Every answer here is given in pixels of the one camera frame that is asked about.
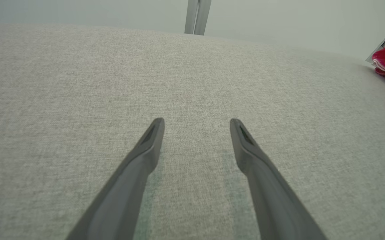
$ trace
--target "white wall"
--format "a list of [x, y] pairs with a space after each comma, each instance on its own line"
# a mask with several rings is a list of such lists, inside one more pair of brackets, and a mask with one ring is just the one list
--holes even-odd
[[0, 23], [66, 23], [183, 33], [188, 0], [0, 0]]
[[364, 60], [385, 38], [385, 0], [212, 0], [204, 35]]

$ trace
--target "gray fabric surface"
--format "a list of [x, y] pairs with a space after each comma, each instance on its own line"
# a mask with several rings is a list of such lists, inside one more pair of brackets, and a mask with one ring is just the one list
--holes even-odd
[[338, 55], [0, 25], [0, 239], [63, 239], [156, 117], [136, 239], [258, 239], [240, 118], [329, 239], [385, 239], [385, 80]]

